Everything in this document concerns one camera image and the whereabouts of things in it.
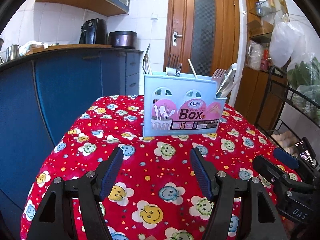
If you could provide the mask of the wooden chopstick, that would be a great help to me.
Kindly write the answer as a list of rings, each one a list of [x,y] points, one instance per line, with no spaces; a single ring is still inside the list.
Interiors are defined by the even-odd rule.
[[[189,67],[191,68],[191,71],[192,71],[195,79],[197,79],[197,74],[196,74],[196,72],[195,72],[195,69],[194,69],[193,64],[192,64],[192,62],[191,62],[190,59],[188,59],[188,63],[189,63]]]

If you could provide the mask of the eggs on rack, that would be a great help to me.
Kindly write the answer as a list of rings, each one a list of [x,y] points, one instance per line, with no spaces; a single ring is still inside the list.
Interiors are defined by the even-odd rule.
[[[272,140],[278,144],[285,152],[294,155],[297,154],[296,144],[300,139],[291,131],[286,131],[280,134],[271,135]]]

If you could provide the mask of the green vegetables in bag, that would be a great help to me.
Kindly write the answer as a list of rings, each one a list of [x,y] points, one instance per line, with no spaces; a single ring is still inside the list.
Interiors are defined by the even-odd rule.
[[[314,53],[303,53],[287,68],[290,86],[319,105],[319,61]]]

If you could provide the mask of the red smiley flower tablecloth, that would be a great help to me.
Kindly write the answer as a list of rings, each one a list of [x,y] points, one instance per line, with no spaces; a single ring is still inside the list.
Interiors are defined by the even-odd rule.
[[[42,164],[21,218],[26,239],[35,212],[56,177],[80,178],[114,148],[124,161],[112,193],[100,203],[115,239],[200,239],[212,203],[200,191],[190,164],[196,147],[236,179],[257,176],[252,162],[263,155],[277,166],[274,146],[238,111],[225,105],[216,133],[144,137],[142,96],[101,97],[72,124]]]

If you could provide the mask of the silver knife in box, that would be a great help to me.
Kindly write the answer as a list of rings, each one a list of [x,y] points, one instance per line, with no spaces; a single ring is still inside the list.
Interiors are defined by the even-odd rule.
[[[229,83],[233,82],[234,76],[236,74],[236,70],[238,68],[238,64],[237,63],[233,63],[229,69],[225,72],[222,81],[219,85],[219,88],[217,89],[216,92],[216,97],[219,98],[222,94],[222,91],[227,88],[227,86],[229,85]]]

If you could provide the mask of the silver fork right compartment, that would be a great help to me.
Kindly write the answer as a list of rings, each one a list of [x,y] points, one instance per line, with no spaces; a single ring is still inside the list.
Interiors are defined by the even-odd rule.
[[[215,81],[218,86],[220,85],[222,79],[224,78],[225,72],[226,72],[225,69],[217,68],[214,74],[212,75],[212,80]]]

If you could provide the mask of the white plastic bag hanging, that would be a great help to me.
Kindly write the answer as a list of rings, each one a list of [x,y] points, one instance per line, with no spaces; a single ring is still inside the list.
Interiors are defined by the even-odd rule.
[[[281,68],[289,60],[312,59],[316,53],[308,45],[307,33],[299,22],[278,21],[274,25],[269,47],[271,61]]]

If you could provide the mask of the light blue utensil box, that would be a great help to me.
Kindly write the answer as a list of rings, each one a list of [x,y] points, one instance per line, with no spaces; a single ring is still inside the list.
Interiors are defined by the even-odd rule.
[[[227,98],[210,76],[144,75],[144,137],[215,133]]]

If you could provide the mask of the black fork in box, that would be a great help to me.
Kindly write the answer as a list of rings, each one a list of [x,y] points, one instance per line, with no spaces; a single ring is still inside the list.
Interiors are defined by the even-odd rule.
[[[165,73],[167,76],[179,76],[181,73],[182,64],[179,61],[179,55],[170,54],[167,65],[165,67]]]

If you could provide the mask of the wooden door with glass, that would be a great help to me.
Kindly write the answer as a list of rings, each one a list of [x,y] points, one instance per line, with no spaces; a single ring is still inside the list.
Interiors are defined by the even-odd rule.
[[[172,32],[183,35],[172,46]],[[239,0],[169,0],[164,63],[179,55],[182,72],[212,76],[238,60],[240,38]]]

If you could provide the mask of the white cloth on counter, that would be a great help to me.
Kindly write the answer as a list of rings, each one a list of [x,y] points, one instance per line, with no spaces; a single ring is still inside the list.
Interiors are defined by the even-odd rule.
[[[22,57],[25,54],[27,54],[28,52],[32,51],[33,49],[36,49],[36,48],[46,49],[48,47],[49,46],[47,43],[37,42],[37,41],[33,40],[33,41],[28,41],[24,45],[20,46],[18,48],[18,53],[19,53],[19,56]]]

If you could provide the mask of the metal cup on counter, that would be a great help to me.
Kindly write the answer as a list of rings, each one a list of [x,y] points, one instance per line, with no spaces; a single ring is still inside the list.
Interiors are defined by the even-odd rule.
[[[20,46],[18,44],[12,44],[6,49],[6,62],[16,60],[20,57],[19,47]]]

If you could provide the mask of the dark rice cooker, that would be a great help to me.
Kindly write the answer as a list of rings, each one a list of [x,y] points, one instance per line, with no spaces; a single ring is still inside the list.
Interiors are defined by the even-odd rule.
[[[114,48],[135,49],[137,33],[134,31],[112,31],[109,33],[107,41]]]

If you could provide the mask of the black air fryer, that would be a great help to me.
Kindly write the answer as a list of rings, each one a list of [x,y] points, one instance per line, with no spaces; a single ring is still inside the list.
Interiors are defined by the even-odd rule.
[[[80,28],[80,44],[106,44],[107,26],[101,18],[87,20]]]

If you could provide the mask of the wooden wall shelf niche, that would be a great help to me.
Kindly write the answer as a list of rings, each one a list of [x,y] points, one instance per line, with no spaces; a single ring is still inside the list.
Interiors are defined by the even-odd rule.
[[[272,67],[269,46],[275,20],[288,13],[285,0],[245,0],[247,9],[247,59],[250,65],[254,51],[262,48],[260,70]]]

